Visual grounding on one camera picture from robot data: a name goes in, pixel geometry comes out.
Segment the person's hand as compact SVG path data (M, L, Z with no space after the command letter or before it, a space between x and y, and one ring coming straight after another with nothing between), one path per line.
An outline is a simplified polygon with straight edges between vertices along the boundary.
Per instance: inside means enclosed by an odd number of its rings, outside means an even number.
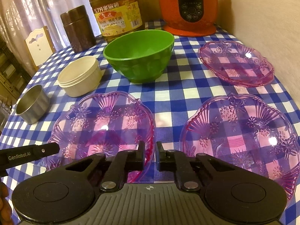
M14 224L12 220L12 209L6 199L8 196L8 187L1 182L1 224Z

